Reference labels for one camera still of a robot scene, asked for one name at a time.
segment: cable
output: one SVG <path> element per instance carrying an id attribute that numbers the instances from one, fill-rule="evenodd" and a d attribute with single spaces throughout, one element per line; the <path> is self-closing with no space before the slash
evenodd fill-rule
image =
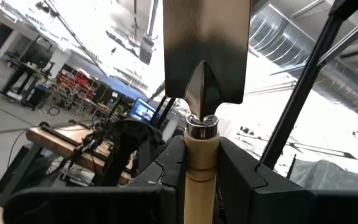
<path id="1" fill-rule="evenodd" d="M 13 149 L 14 149 L 14 147 L 15 147 L 15 145 L 16 145 L 16 142 L 17 142 L 17 140 L 19 140 L 20 136 L 22 136 L 22 134 L 24 134 L 26 131 L 27 131 L 27 129 L 23 130 L 23 131 L 16 137 L 15 141 L 13 142 L 12 147 L 11 147 L 11 151 L 9 152 L 9 157 L 8 157 L 8 159 L 7 159 L 7 167 L 6 167 L 7 169 L 9 168 L 9 164 L 11 163 L 11 157 L 12 157 Z"/>
<path id="2" fill-rule="evenodd" d="M 57 112 L 56 112 L 56 113 L 52 113 L 52 112 L 51 112 L 52 109 L 57 110 Z M 58 107 L 58 106 L 51 106 L 51 107 L 48 109 L 47 113 L 48 113 L 50 116 L 56 116 L 56 115 L 58 115 L 58 114 L 60 113 L 60 107 Z"/>

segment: metal ferrule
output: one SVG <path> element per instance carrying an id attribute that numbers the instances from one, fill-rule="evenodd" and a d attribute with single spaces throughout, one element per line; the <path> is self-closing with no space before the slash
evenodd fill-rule
<path id="1" fill-rule="evenodd" d="M 190 115 L 186 119 L 186 132 L 195 139 L 210 139 L 218 134 L 218 121 L 215 115 L 209 115 L 203 121 L 195 115 Z"/>

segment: gray tarp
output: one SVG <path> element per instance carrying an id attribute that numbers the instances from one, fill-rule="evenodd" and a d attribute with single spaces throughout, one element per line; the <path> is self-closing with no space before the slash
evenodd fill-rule
<path id="1" fill-rule="evenodd" d="M 358 190 L 358 174 L 329 161 L 306 162 L 295 159 L 290 180 L 306 189 Z"/>

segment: shovel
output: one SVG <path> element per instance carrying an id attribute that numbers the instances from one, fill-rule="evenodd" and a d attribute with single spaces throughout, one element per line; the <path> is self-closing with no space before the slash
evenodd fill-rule
<path id="1" fill-rule="evenodd" d="M 250 0 L 164 0 L 165 94 L 190 107 L 186 224 L 212 223 L 221 103 L 242 103 Z"/>

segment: black cable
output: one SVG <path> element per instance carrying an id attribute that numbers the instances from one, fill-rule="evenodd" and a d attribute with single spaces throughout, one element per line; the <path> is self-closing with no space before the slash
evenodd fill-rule
<path id="1" fill-rule="evenodd" d="M 52 113 L 51 111 L 52 111 L 53 109 L 57 110 L 57 112 L 56 112 L 56 113 Z M 47 112 L 48 112 L 48 114 L 49 114 L 50 116 L 56 116 L 56 115 L 58 115 L 58 114 L 60 113 L 60 107 L 58 107 L 58 106 L 51 106 L 51 107 L 48 109 Z"/>

